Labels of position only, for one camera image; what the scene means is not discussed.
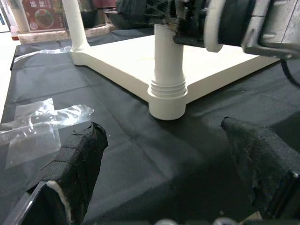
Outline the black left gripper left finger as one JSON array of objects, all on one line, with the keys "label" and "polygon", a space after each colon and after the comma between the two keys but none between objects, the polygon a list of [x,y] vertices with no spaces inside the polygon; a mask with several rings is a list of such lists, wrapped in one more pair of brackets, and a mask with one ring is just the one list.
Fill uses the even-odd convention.
[{"label": "black left gripper left finger", "polygon": [[95,122],[73,132],[29,183],[6,225],[80,225],[98,179],[106,131]]}]

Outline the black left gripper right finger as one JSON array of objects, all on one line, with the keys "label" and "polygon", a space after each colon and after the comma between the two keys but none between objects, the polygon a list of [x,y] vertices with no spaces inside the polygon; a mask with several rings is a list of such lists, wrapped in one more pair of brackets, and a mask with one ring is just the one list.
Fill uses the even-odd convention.
[{"label": "black left gripper right finger", "polygon": [[232,117],[221,127],[255,210],[264,219],[299,219],[300,154],[268,127]]}]

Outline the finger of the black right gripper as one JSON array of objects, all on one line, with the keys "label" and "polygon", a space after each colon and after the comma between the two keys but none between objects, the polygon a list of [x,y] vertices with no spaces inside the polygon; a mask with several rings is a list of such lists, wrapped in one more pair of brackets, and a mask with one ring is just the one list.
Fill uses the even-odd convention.
[{"label": "finger of the black right gripper", "polygon": [[126,21],[150,24],[150,19],[146,16],[146,5],[146,0],[118,0],[116,9]]}]

